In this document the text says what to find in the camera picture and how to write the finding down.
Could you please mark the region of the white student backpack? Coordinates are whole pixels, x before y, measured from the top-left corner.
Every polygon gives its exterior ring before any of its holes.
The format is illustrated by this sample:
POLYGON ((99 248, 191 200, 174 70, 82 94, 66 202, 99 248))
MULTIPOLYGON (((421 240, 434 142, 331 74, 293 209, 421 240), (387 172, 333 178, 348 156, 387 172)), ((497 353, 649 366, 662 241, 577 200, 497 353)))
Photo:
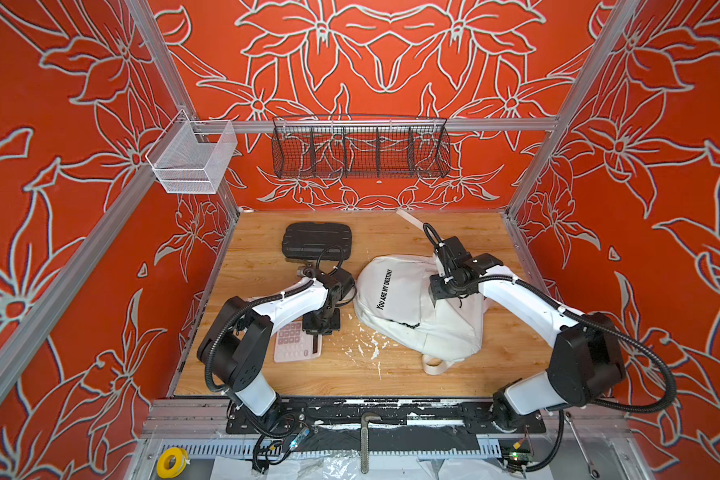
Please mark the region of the white student backpack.
POLYGON ((360 272, 353 300, 364 325, 418 352, 433 376, 480 352, 490 307, 478 296, 435 301, 430 277, 440 270, 433 255, 377 256, 360 272))

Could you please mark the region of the pink calculator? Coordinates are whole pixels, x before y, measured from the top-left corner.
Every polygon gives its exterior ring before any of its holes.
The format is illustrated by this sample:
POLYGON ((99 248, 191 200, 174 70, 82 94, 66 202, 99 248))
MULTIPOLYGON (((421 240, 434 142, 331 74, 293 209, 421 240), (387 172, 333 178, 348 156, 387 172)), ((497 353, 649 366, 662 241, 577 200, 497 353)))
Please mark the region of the pink calculator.
POLYGON ((274 362, 291 363, 317 359, 322 354, 323 339, 308 334, 301 320, 281 328, 275 337, 274 362))

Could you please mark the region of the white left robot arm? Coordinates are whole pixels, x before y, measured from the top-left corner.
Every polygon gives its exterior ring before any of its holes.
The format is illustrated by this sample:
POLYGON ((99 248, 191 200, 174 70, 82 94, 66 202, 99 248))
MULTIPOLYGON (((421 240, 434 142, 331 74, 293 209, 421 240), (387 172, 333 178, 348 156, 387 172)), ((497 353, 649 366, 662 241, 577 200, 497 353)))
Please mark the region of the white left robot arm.
POLYGON ((296 321, 309 335, 341 329, 341 308, 355 292, 355 279, 343 268, 347 258, 344 247, 328 246, 289 288, 253 300, 228 299, 196 351, 206 388, 258 420, 273 415, 279 395, 262 373, 270 339, 296 321))

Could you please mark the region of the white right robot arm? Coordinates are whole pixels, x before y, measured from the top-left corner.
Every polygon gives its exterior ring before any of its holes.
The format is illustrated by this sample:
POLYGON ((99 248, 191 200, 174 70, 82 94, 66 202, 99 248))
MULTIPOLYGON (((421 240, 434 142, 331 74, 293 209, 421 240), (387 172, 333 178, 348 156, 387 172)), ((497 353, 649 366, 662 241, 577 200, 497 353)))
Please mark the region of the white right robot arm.
POLYGON ((439 272, 430 278, 433 302, 481 295, 530 326, 552 348, 541 373, 507 384, 492 396, 490 418, 497 429, 512 432, 539 410, 588 404, 626 413, 666 410, 676 400, 677 383, 668 365, 649 347, 616 329, 602 313, 586 314, 567 306, 517 276, 497 257, 474 256, 455 237, 443 238, 426 223, 422 230, 433 247, 439 272), (604 399, 627 378, 622 349, 634 348, 658 370, 662 396, 645 405, 604 399))

